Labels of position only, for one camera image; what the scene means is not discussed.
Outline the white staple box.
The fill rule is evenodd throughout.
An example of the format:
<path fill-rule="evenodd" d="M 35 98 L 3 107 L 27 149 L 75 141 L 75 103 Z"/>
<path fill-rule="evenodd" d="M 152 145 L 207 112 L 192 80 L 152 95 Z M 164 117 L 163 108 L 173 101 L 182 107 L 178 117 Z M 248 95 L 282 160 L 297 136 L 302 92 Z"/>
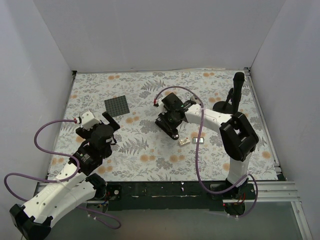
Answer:
<path fill-rule="evenodd" d="M 178 144 L 179 144 L 180 147 L 188 145 L 190 143 L 191 143 L 191 141 L 190 141 L 190 139 L 188 137 L 181 138 L 181 139 L 178 140 Z"/>

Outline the silver staple strip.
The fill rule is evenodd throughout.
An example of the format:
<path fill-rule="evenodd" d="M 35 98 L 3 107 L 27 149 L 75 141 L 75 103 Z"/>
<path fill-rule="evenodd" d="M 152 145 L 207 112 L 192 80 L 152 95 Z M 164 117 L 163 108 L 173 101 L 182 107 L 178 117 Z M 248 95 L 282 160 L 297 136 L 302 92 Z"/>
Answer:
<path fill-rule="evenodd" d="M 204 144 L 205 139 L 204 139 L 203 137 L 193 137 L 193 138 L 192 138 L 192 142 L 193 142 L 194 144 L 197 144 L 197 143 L 199 143 L 199 144 Z"/>

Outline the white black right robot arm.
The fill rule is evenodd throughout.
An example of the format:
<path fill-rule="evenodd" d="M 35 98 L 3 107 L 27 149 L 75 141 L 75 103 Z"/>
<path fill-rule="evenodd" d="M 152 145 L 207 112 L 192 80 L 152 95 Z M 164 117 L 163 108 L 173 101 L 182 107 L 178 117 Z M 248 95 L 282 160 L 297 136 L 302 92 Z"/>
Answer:
<path fill-rule="evenodd" d="M 241 112 L 229 114 L 204 108 L 199 100 L 182 102 L 174 93 L 156 98 L 153 104 L 160 109 L 156 125 L 173 140 L 179 139 L 177 127 L 182 122 L 197 124 L 200 130 L 205 127 L 220 135 L 224 150 L 230 157 L 226 178 L 227 195 L 232 199 L 243 195 L 243 185 L 248 179 L 249 159 L 259 142 L 247 117 Z"/>

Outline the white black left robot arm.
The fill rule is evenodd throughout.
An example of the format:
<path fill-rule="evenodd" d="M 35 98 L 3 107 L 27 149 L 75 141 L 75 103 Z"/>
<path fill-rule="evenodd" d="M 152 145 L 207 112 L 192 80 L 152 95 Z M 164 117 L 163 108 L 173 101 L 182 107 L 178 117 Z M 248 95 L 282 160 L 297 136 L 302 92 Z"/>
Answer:
<path fill-rule="evenodd" d="M 76 134 L 84 141 L 53 180 L 24 204 L 9 210 L 15 227 L 26 240 L 44 240 L 53 226 L 67 213 L 87 200 L 107 202 L 110 192 L 106 181 L 94 170 L 112 154 L 117 143 L 114 133 L 120 125 L 108 113 L 102 113 L 107 124 L 85 110 L 72 123 L 79 124 Z"/>

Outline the dark grey studded baseplate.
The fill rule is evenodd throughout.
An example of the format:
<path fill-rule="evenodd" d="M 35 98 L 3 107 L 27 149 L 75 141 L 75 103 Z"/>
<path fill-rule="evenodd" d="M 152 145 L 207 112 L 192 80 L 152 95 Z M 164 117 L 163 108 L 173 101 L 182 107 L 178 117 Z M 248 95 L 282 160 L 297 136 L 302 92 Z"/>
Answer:
<path fill-rule="evenodd" d="M 130 112 L 127 98 L 125 95 L 110 98 L 104 101 L 106 112 L 111 117 L 118 117 Z"/>

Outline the floral patterned table mat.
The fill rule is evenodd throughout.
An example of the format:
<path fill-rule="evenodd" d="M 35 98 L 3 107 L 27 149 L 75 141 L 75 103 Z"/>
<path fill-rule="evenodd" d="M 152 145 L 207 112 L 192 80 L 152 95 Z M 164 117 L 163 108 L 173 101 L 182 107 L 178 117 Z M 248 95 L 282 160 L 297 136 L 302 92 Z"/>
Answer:
<path fill-rule="evenodd" d="M 78 73 L 75 76 L 64 117 L 72 119 L 84 110 L 92 110 L 101 119 L 105 100 L 125 95 L 129 113 L 117 116 L 120 129 L 112 155 L 96 169 L 106 181 L 203 181 L 224 180 L 230 168 L 220 136 L 208 128 L 182 123 L 179 137 L 198 135 L 204 144 L 179 146 L 155 123 L 159 109 L 155 96 L 176 94 L 182 101 L 196 94 L 204 106 L 226 99 L 233 86 L 233 70 L 165 71 L 127 73 Z"/>

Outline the black microphone on stand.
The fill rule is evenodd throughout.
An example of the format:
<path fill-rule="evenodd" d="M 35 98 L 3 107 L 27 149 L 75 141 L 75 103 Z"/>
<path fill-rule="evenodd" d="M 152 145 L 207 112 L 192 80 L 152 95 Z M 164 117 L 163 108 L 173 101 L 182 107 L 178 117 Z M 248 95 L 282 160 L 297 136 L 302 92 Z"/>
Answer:
<path fill-rule="evenodd" d="M 242 87 L 245 82 L 245 74 L 236 72 L 233 77 L 233 87 L 229 90 L 225 101 L 216 102 L 212 110 L 223 114 L 235 114 L 238 112 L 242 96 Z"/>

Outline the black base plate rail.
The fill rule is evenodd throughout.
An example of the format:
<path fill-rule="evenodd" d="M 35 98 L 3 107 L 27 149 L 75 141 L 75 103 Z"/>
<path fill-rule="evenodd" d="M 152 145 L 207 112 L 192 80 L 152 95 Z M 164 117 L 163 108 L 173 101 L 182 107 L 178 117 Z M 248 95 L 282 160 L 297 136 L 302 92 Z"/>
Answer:
<path fill-rule="evenodd" d="M 206 192 L 197 181 L 122 181 L 109 182 L 105 199 L 109 211 L 185 210 L 223 211 L 224 203 L 239 198 L 253 200 L 254 186 L 247 183 L 240 190 L 223 194 Z"/>

